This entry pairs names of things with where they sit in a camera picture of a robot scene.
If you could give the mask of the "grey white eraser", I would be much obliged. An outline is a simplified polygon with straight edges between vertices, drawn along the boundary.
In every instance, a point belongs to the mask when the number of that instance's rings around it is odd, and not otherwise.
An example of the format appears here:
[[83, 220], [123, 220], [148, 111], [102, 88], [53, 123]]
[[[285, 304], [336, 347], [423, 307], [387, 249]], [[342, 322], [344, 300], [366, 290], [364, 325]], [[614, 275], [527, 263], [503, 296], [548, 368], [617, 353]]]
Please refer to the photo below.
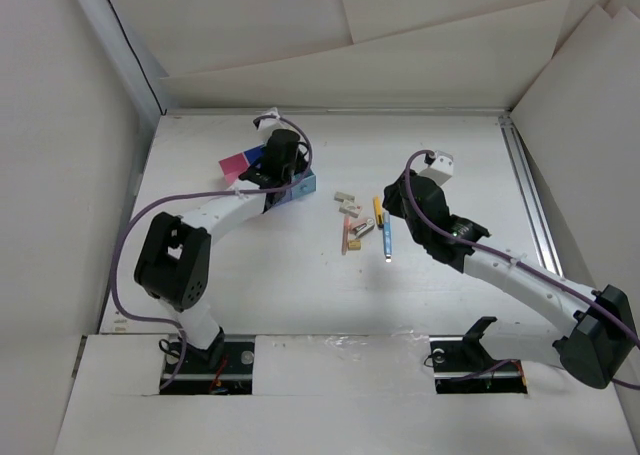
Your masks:
[[335, 194], [334, 194], [334, 200], [335, 201], [339, 201], [339, 202], [355, 201], [356, 197], [354, 195], [351, 195], [351, 194], [347, 194], [347, 193], [344, 193], [344, 192], [336, 191]]

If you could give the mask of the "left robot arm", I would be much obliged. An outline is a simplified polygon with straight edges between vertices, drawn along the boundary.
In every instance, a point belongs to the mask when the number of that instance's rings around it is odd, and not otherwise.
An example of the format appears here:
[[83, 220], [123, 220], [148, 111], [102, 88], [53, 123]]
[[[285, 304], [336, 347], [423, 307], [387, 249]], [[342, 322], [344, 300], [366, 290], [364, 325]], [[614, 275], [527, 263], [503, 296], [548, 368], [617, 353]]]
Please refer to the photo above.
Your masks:
[[152, 219], [134, 269], [134, 281], [177, 314], [188, 359], [201, 371], [222, 362], [224, 331], [204, 299], [212, 246], [247, 220], [281, 204], [290, 185], [306, 177], [310, 143], [285, 128], [272, 131], [259, 157], [238, 175], [229, 195], [217, 195], [182, 215]]

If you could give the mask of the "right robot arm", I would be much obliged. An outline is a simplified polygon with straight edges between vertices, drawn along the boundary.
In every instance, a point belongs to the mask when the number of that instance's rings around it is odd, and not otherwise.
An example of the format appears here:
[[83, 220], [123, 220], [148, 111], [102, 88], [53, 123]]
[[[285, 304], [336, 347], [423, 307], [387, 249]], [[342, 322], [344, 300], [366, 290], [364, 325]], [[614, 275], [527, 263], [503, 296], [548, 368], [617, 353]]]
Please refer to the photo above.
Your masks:
[[481, 379], [517, 369], [521, 361], [562, 368], [595, 389], [616, 382], [619, 368], [639, 345], [623, 291], [564, 280], [520, 254], [490, 245], [485, 227], [451, 213], [441, 187], [413, 170], [385, 187], [382, 206], [406, 223], [413, 241], [433, 260], [497, 288], [548, 323], [533, 330], [489, 314], [462, 334], [436, 336], [428, 358], [439, 392], [477, 387]]

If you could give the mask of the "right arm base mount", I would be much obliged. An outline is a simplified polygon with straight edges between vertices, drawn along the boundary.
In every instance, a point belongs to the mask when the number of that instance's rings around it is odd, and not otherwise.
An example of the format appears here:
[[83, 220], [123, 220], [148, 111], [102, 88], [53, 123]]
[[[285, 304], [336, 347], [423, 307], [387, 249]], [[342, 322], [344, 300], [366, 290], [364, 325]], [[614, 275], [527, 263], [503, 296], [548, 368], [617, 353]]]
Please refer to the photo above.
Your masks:
[[496, 317], [484, 316], [462, 335], [429, 337], [430, 354], [423, 365], [433, 370], [437, 394], [528, 393], [521, 362], [494, 359], [481, 345], [486, 330], [496, 322]]

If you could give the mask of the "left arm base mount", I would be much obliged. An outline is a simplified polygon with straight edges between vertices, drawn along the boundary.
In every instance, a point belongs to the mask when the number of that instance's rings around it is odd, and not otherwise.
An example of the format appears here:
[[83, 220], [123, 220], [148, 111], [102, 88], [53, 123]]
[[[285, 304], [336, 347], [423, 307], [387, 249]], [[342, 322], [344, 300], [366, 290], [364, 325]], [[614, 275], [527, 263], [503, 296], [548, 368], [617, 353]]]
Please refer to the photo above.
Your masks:
[[161, 395], [251, 395], [255, 359], [255, 338], [231, 336], [225, 340], [218, 364], [210, 368], [207, 362], [188, 351], [173, 382], [163, 385], [175, 370], [181, 342], [176, 337], [161, 339], [164, 353], [160, 377]]

